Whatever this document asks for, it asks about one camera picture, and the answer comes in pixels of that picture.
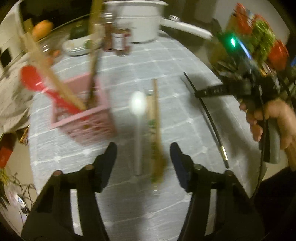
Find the plastic spoon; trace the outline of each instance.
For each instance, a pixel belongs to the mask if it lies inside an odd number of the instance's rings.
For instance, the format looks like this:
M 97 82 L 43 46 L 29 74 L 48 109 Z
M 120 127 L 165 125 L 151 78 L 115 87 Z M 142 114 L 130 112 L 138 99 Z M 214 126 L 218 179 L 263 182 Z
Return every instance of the plastic spoon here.
M 32 65 L 27 65 L 21 69 L 21 81 L 23 85 L 32 91 L 41 91 L 50 96 L 58 106 L 65 108 L 71 114 L 78 114 L 81 110 L 75 105 L 65 101 L 57 91 L 50 90 L 42 83 L 41 76 L 38 74 L 36 68 Z
M 129 109 L 136 117 L 135 130 L 135 174 L 140 175 L 142 171 L 142 146 L 141 146 L 141 121 L 145 115 L 147 107 L 146 95 L 143 92 L 136 91 L 132 94 L 129 102 Z

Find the pot handle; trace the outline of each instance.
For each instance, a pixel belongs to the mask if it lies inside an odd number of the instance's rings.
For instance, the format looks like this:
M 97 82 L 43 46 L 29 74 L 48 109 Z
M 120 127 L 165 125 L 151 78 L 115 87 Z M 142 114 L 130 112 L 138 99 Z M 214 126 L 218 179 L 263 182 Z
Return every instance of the pot handle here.
M 196 36 L 199 36 L 199 37 L 201 37 L 203 39 L 211 39 L 213 37 L 211 32 L 209 32 L 208 30 L 193 26 L 193 25 L 188 24 L 188 23 L 183 23 L 183 22 L 179 22 L 179 21 L 172 21 L 172 20 L 169 20 L 169 19 L 166 19 L 166 18 L 161 19 L 160 25 L 166 26 L 166 27 L 169 27 L 169 28 L 182 30 L 182 31 L 194 34 Z

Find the pink basket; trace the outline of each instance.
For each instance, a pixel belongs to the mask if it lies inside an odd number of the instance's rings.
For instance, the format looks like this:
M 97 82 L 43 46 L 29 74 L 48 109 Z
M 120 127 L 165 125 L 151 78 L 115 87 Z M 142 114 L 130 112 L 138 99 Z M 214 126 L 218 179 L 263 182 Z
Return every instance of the pink basket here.
M 80 75 L 65 81 L 65 84 L 84 102 L 88 96 L 89 74 Z M 77 142 L 87 145 L 102 141 L 115 135 L 115 127 L 110 113 L 110 105 L 105 92 L 96 79 L 98 106 L 79 114 L 70 115 L 66 110 L 52 102 L 51 128 L 59 127 Z

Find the white spoon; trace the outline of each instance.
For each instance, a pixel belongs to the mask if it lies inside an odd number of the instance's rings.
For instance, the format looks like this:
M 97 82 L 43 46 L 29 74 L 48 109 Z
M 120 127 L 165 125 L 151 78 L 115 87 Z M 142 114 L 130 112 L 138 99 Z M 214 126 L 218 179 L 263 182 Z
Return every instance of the white spoon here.
M 141 146 L 141 121 L 145 115 L 147 107 L 146 95 L 143 92 L 136 91 L 132 94 L 129 102 L 129 109 L 136 117 L 136 130 L 135 130 L 135 174 L 140 175 L 142 171 L 142 146 Z

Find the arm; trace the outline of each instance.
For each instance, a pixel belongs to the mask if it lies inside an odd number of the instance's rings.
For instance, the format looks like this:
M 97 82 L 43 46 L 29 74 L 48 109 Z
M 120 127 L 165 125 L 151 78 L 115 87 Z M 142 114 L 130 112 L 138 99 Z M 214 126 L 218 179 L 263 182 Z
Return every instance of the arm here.
M 246 111 L 246 105 L 241 103 L 239 108 Z M 296 170 L 296 115 L 294 110 L 283 100 L 276 99 L 264 106 L 265 118 L 276 118 L 281 133 L 281 146 L 287 155 L 289 166 Z M 263 120 L 262 110 L 254 113 L 247 112 L 246 120 L 250 123 L 250 130 L 255 141 L 260 141 L 263 129 L 257 124 L 258 120 Z

